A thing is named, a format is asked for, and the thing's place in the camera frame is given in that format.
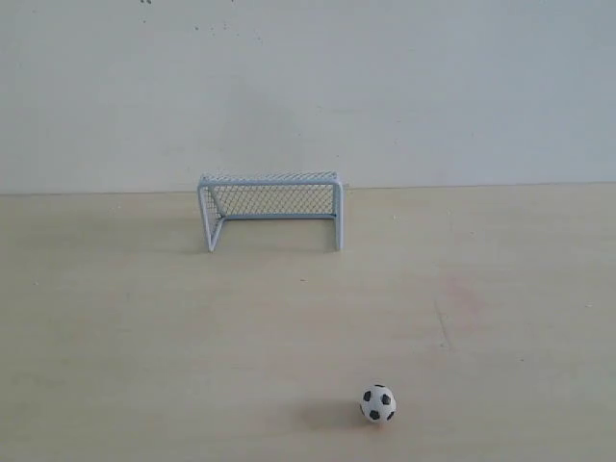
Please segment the small black-white soccer ball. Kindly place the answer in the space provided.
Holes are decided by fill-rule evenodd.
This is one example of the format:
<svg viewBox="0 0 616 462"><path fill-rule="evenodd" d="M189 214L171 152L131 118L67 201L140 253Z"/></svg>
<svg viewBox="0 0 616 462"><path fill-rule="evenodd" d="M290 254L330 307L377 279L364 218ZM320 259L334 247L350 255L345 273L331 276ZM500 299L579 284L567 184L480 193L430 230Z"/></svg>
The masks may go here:
<svg viewBox="0 0 616 462"><path fill-rule="evenodd" d="M382 384L372 384L361 396L360 409L368 422L385 424L395 416L397 402L388 387Z"/></svg>

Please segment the small white soccer goal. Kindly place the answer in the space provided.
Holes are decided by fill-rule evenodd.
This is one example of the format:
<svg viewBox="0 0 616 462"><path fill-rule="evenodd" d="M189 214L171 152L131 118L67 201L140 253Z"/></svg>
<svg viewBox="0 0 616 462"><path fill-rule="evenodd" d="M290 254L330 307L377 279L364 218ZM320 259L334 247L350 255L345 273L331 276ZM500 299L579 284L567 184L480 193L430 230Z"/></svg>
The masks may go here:
<svg viewBox="0 0 616 462"><path fill-rule="evenodd" d="M331 220L344 247L344 185L335 171L200 176L196 195L204 243L213 252L229 221Z"/></svg>

